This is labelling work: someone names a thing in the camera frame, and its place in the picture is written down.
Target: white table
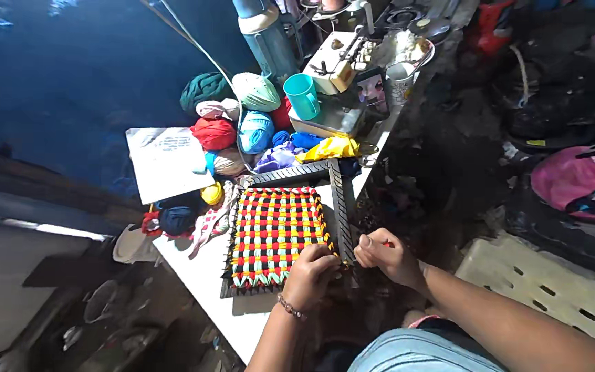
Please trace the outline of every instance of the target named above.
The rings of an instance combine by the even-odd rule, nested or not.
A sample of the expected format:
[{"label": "white table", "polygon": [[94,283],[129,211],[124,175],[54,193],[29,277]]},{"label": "white table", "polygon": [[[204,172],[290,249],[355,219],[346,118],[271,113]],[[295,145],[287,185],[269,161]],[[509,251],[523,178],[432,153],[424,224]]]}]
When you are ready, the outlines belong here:
[{"label": "white table", "polygon": [[[371,155],[369,160],[380,155],[401,114],[401,108],[393,107],[389,118],[376,123],[369,133],[368,142],[375,144],[379,150]],[[362,174],[352,180],[355,198],[359,197],[370,173],[371,168],[362,168]],[[331,208],[330,187],[321,187],[327,188],[319,191],[321,202]],[[220,276],[224,270],[229,239],[229,234],[216,236],[199,249],[193,260],[187,257],[187,251],[178,250],[181,246],[186,246],[186,239],[171,240],[166,236],[160,236],[154,244],[243,362],[248,364],[277,297],[275,294],[258,294],[251,297],[219,298],[222,281]]]}]

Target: red yarn ball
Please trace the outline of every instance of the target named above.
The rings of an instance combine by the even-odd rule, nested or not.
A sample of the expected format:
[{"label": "red yarn ball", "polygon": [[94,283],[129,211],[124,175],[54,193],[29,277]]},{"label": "red yarn ball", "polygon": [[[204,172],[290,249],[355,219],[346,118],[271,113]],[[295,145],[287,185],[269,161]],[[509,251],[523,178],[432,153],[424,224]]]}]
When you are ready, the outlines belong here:
[{"label": "red yarn ball", "polygon": [[270,117],[272,117],[272,123],[274,124],[275,131],[283,131],[293,127],[291,119],[288,118],[288,111],[291,110],[291,102],[288,97],[284,97],[280,100],[279,108],[274,111],[270,111]]},{"label": "red yarn ball", "polygon": [[191,129],[205,150],[229,148],[236,142],[236,130],[226,119],[200,118]]}]

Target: yellow fabric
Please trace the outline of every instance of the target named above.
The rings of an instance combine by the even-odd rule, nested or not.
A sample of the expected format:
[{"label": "yellow fabric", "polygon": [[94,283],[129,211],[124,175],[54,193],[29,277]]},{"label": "yellow fabric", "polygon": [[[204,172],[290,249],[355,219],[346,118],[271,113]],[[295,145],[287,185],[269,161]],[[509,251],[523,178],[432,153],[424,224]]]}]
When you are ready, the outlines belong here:
[{"label": "yellow fabric", "polygon": [[329,137],[323,139],[315,148],[304,154],[295,155],[300,163],[305,160],[322,160],[330,157],[351,157],[357,155],[359,144],[355,139],[344,137]]},{"label": "yellow fabric", "polygon": [[215,205],[221,200],[221,184],[215,182],[214,185],[201,189],[201,198],[210,205]]}]

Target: hand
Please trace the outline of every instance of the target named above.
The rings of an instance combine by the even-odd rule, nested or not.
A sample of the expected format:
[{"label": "hand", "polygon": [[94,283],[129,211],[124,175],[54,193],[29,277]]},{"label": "hand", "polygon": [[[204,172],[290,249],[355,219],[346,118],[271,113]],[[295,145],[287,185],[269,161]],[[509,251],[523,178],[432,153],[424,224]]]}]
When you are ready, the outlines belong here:
[{"label": "hand", "polygon": [[354,250],[355,258],[362,267],[378,266],[394,283],[405,285],[423,293],[426,280],[419,262],[403,248],[403,243],[386,228],[359,237],[359,245]]},{"label": "hand", "polygon": [[286,279],[284,300],[297,311],[308,311],[323,297],[340,263],[325,244],[304,247]]}]

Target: beaded bracelet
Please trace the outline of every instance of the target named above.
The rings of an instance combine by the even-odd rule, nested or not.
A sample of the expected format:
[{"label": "beaded bracelet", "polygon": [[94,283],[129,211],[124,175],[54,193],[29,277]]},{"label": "beaded bracelet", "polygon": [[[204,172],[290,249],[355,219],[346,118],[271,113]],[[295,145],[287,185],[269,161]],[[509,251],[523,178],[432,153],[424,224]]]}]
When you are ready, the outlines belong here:
[{"label": "beaded bracelet", "polygon": [[291,314],[293,317],[296,317],[300,320],[307,319],[307,316],[304,315],[304,313],[302,311],[297,311],[296,309],[293,309],[293,305],[286,302],[286,300],[284,300],[284,296],[282,296],[281,293],[277,294],[277,301],[279,302],[280,305],[282,305],[284,307],[284,309],[286,309],[286,312],[288,314]]}]

